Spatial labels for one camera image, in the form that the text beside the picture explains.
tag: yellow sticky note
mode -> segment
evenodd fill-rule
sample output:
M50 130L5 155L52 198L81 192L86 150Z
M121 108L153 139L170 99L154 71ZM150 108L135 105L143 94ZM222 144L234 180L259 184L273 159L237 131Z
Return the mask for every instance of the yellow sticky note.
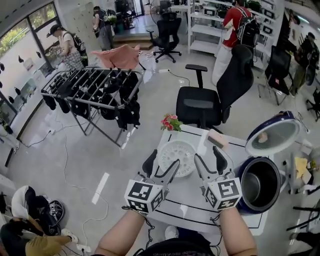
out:
M308 160L306 158L295 157L295 169L298 171L296 178L299 179L307 171Z

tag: black and white marker cube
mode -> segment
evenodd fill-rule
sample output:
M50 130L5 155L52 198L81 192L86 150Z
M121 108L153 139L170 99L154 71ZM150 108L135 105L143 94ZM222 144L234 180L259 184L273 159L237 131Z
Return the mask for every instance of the black and white marker cube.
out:
M216 211L236 207L242 197L239 178L207 183L204 196Z
M127 206L143 214L149 214L165 199L165 189L162 185L130 179L124 199Z

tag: red shirt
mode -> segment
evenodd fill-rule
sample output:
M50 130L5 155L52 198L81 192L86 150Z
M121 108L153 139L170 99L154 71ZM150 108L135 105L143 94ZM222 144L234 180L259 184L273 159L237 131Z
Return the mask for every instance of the red shirt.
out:
M252 16L251 12L247 8L244 8L244 7L239 7L239 8L243 9L245 14L248 17ZM225 27L232 20L232 24L235 30L232 31L230 38L228 40L223 41L223 44L225 46L233 48L237 45L238 43L237 30L238 30L241 19L244 17L245 16L242 14L242 12L236 7L232 7L227 11L223 20L223 26Z

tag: chair backrest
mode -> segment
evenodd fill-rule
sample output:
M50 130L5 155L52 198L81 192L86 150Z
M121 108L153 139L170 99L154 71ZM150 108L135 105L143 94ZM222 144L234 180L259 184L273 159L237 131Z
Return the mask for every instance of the chair backrest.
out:
M169 43L170 36L172 36L174 44L179 44L178 29L181 24L181 18L161 19L156 24L159 30L159 38L162 42Z
M231 61L216 84L223 123L229 117L231 105L244 95L254 83L252 61L253 54L248 47L237 45L232 49Z
M284 79L289 74L291 55L279 47L272 46L269 65L271 74L277 79Z

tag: white plate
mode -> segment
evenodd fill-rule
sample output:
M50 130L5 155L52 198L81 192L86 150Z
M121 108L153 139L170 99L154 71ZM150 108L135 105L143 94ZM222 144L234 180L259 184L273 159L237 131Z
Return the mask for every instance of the white plate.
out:
M158 152L158 164L163 172L165 172L175 160L180 160L180 167L175 175L176 178L187 176L196 169L196 150L186 141L178 139L168 141Z

